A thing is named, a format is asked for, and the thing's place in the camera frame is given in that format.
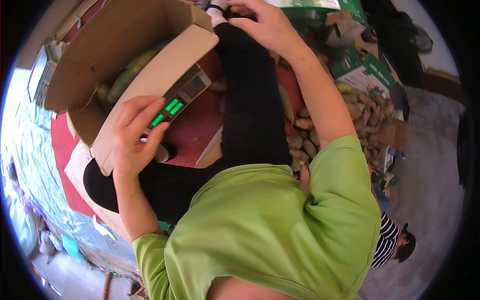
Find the black pants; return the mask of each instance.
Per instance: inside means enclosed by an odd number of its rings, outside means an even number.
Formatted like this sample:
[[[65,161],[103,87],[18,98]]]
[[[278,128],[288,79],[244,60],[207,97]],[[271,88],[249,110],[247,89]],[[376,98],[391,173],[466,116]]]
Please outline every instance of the black pants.
[[[227,80],[222,157],[205,169],[152,161],[140,172],[142,191],[159,220],[176,224],[195,193],[230,167],[269,163],[290,165],[275,63],[268,51],[228,23],[215,27],[215,48]],[[112,174],[105,177],[95,160],[86,167],[84,185],[100,206],[118,212]]]

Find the woman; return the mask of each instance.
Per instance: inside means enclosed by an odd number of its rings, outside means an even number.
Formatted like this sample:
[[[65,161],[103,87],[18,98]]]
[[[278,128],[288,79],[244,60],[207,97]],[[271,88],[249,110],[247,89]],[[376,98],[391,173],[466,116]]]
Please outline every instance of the woman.
[[[225,20],[228,5],[258,22]],[[207,14],[228,87],[223,157],[206,169],[153,162],[168,124],[139,140],[163,100],[136,97],[114,129],[113,177],[95,161],[85,171],[89,195],[120,213],[153,300],[353,298],[372,263],[380,212],[340,93],[277,7],[213,0]],[[312,196],[292,177],[265,48],[292,66],[320,138]],[[168,240],[157,220],[177,224]]]

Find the hand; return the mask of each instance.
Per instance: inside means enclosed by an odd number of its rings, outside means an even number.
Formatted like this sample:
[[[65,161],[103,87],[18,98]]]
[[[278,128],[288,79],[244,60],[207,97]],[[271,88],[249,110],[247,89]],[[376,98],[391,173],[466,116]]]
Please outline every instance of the hand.
[[[263,0],[229,0],[233,12],[241,15],[257,14],[257,22],[246,18],[230,18],[230,24],[242,29],[260,45],[275,51],[288,60],[305,43],[278,7]]]
[[[170,123],[154,127],[146,143],[140,138],[164,103],[165,99],[155,96],[138,96],[122,103],[113,127],[114,179],[137,177],[154,158]]]
[[[303,191],[307,195],[311,195],[310,192],[310,170],[306,165],[301,165],[300,167],[300,186],[303,188]]]
[[[385,187],[383,192],[387,198],[390,198],[390,189],[388,188],[388,186]]]

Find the white sock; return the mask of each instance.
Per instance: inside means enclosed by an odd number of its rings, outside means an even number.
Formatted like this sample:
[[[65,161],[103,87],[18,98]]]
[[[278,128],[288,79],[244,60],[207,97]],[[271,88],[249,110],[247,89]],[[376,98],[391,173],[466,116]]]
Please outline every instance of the white sock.
[[[210,2],[210,5],[217,5],[221,7],[224,11],[228,7],[228,0],[212,0]],[[223,12],[220,11],[219,9],[215,7],[210,7],[206,10],[206,13],[210,16],[212,19],[212,27],[215,28],[218,24],[226,23],[228,22],[224,17],[223,17]]]

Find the green cardboard box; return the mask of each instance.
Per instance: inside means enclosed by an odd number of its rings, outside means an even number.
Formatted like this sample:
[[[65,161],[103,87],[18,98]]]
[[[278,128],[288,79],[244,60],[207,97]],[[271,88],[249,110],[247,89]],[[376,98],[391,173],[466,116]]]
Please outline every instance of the green cardboard box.
[[[377,87],[383,96],[389,96],[389,90],[395,84],[395,78],[373,54],[360,52],[352,46],[337,49],[328,69],[336,82],[364,92]]]
[[[330,30],[325,43],[348,47],[368,26],[359,0],[265,0],[280,7],[295,29],[306,32],[306,24]]]

